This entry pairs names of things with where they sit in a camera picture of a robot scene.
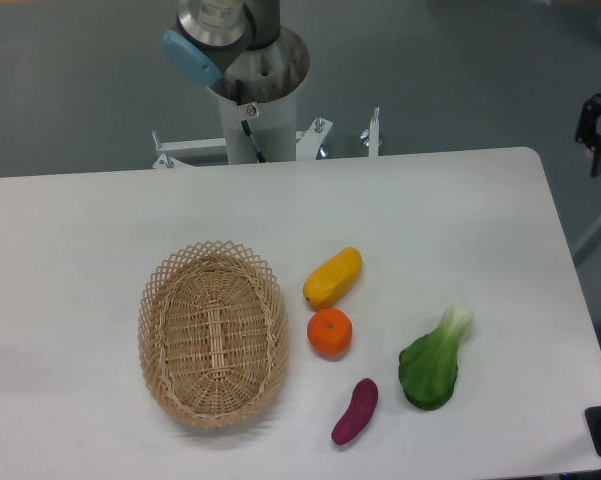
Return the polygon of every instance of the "screw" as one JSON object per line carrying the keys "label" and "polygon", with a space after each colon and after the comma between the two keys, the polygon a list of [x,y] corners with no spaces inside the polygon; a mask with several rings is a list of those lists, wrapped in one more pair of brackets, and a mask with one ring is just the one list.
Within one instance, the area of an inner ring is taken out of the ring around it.
{"label": "screw", "polygon": [[158,138],[158,132],[156,132],[154,130],[153,132],[151,132],[151,136],[153,137],[153,143],[156,146],[156,152],[159,152],[160,150],[162,150],[162,143],[160,142],[160,139]]}
{"label": "screw", "polygon": [[322,127],[324,127],[324,125],[325,125],[324,118],[322,118],[322,117],[316,118],[314,125],[316,126],[316,133],[322,132]]}

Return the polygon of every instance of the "metal cylinder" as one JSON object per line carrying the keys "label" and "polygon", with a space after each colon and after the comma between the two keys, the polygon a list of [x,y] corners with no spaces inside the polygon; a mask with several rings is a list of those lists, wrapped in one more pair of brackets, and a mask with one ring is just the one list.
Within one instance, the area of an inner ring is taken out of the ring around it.
{"label": "metal cylinder", "polygon": [[244,0],[180,0],[178,20],[195,41],[209,47],[227,47],[244,34]]}

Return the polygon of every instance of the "wicker basket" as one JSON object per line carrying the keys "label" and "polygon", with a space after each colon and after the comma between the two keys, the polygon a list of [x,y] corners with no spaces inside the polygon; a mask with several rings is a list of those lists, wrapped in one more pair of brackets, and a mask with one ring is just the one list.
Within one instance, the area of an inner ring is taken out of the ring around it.
{"label": "wicker basket", "polygon": [[286,373],[276,278],[242,245],[189,246],[151,276],[138,341],[147,387],[169,415],[202,428],[240,422],[273,398]]}

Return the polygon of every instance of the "black device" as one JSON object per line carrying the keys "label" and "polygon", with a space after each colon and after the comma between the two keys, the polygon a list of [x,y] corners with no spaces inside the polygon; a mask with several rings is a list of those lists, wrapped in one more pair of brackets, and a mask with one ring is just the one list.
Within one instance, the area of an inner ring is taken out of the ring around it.
{"label": "black device", "polygon": [[598,119],[600,117],[601,93],[596,93],[582,105],[575,134],[575,141],[583,143],[593,155],[591,176],[594,178],[601,174],[601,133],[598,133]]}

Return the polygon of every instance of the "toy fruit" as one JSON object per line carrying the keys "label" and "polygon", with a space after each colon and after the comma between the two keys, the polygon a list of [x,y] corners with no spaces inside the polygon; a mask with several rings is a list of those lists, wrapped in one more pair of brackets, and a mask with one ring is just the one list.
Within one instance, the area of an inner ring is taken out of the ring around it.
{"label": "toy fruit", "polygon": [[367,426],[378,404],[378,386],[370,378],[360,380],[351,394],[351,403],[331,432],[336,445],[356,438]]}
{"label": "toy fruit", "polygon": [[318,352],[337,355],[351,343],[353,327],[349,318],[337,308],[318,310],[307,324],[307,337]]}
{"label": "toy fruit", "polygon": [[353,247],[343,249],[313,272],[304,282],[302,292],[315,308],[328,308],[356,283],[362,270],[362,255]]}

